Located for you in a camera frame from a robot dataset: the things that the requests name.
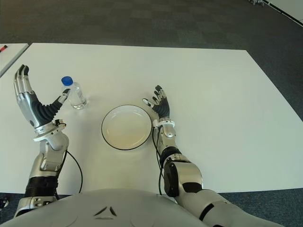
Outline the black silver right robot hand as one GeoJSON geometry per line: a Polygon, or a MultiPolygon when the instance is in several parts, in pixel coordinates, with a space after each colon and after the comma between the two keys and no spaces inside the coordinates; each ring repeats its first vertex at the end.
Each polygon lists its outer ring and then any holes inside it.
{"type": "Polygon", "coordinates": [[[143,98],[142,101],[158,115],[159,119],[169,118],[170,107],[165,91],[160,85],[157,85],[154,94],[156,95],[152,97],[154,102],[151,102],[146,98],[143,98]]]}

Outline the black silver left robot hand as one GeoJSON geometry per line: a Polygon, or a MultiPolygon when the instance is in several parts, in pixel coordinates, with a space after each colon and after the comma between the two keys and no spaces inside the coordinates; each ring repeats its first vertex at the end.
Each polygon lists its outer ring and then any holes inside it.
{"type": "Polygon", "coordinates": [[[33,128],[39,128],[52,122],[67,100],[70,89],[65,89],[51,104],[44,105],[31,88],[28,72],[29,67],[22,64],[14,75],[16,101],[25,119],[33,128]]]}

